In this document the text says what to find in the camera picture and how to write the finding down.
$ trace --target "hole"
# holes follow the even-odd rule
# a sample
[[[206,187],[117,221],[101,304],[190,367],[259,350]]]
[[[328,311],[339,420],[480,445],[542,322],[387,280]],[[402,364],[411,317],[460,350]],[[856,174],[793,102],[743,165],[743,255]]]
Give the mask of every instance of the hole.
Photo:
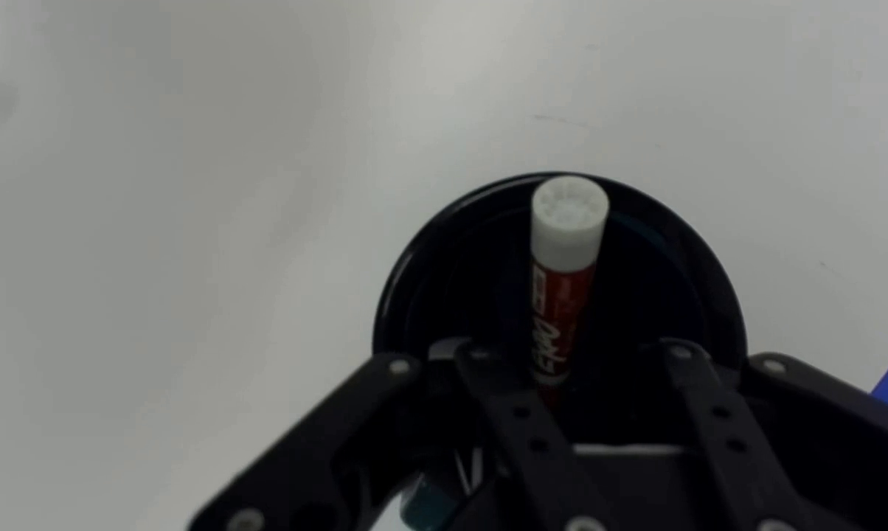
[[[737,451],[737,453],[746,451],[746,443],[743,443],[743,438],[729,438],[727,445],[729,445],[729,451]]]
[[[303,504],[293,512],[288,521],[293,531],[333,531],[337,527],[337,510],[328,504]]]
[[[549,451],[549,443],[547,443],[547,438],[530,438],[529,445],[530,445],[530,451],[536,451],[536,453]]]
[[[729,406],[710,406],[710,415],[732,419],[732,410]]]

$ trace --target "white cap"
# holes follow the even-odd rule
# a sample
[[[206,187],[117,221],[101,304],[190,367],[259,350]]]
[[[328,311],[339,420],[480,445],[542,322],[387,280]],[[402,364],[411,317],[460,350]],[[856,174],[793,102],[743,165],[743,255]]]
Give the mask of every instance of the white cap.
[[[585,270],[597,261],[607,193],[585,177],[551,177],[530,196],[530,252],[551,270]]]

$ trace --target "lip balm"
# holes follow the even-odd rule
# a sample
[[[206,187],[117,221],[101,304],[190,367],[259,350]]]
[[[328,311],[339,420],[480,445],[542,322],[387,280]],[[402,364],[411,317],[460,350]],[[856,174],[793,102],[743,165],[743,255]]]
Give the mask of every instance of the lip balm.
[[[530,193],[530,375],[547,388],[569,378],[607,211],[607,193],[585,177],[551,177]]]

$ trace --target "red label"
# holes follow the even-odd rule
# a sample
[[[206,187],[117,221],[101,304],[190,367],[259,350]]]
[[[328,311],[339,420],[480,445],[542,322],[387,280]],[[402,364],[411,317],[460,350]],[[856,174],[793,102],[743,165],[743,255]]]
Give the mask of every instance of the red label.
[[[530,270],[530,308],[533,344],[530,361],[542,381],[564,381],[569,370],[573,338],[585,305],[591,299],[594,268],[549,270],[533,261]]]

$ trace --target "white background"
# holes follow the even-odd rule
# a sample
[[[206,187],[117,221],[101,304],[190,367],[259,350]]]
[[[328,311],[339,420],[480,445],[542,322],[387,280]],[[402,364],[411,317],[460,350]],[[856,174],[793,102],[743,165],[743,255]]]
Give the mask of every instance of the white background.
[[[888,364],[888,0],[0,0],[0,531],[184,527],[493,177],[647,187],[752,350]]]

